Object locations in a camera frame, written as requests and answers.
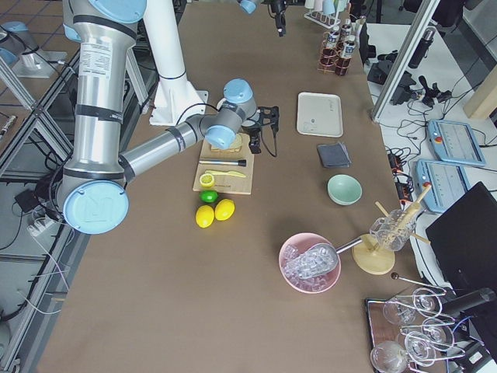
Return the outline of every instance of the label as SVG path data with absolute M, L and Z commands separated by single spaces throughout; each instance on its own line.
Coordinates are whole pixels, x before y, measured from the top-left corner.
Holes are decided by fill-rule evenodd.
M 354 53 L 354 44 L 345 44 L 342 53 L 340 54 L 341 58 L 352 58 L 352 54 Z
M 112 46 L 110 44 L 82 43 L 79 54 L 79 76 L 110 78 Z
M 352 27 L 350 26 L 342 27 L 342 29 L 340 30 L 340 40 L 345 40 L 350 35 L 351 32 L 352 32 Z
M 480 360 L 481 358 L 483 357 L 483 355 L 481 353 L 479 353 L 478 351 L 476 351 L 474 354 L 472 354 L 470 357 L 469 357 L 469 361 L 474 364 L 476 363 L 478 360 Z
M 326 38 L 326 49 L 333 49 L 336 47 L 336 43 L 339 41 L 339 34 L 338 33 L 329 33 L 328 37 Z

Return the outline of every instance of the sauce bottle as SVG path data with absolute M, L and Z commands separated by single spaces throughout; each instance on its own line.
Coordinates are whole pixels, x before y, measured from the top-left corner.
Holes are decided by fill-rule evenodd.
M 356 49 L 356 37 L 351 35 L 343 44 L 343 49 L 340 51 L 339 58 L 336 62 L 335 73 L 337 75 L 345 75 L 347 73 L 354 49 Z

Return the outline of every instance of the lime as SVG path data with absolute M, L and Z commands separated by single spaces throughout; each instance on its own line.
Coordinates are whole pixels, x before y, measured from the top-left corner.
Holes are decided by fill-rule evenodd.
M 207 204 L 212 204 L 217 199 L 217 192 L 215 190 L 204 190 L 200 192 L 200 199 Z

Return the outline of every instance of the tray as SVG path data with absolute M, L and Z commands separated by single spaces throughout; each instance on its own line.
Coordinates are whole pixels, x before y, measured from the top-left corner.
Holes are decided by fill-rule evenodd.
M 298 95 L 297 131 L 299 134 L 339 138 L 343 135 L 340 97 L 324 93 Z

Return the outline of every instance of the sticker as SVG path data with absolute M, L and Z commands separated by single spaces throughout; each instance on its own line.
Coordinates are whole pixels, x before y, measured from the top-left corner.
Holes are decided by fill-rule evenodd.
M 474 364 L 478 360 L 480 360 L 483 357 L 482 354 L 480 354 L 478 351 L 476 351 L 473 355 L 470 356 L 469 361 Z
M 112 46 L 110 44 L 82 43 L 79 55 L 79 75 L 110 78 Z

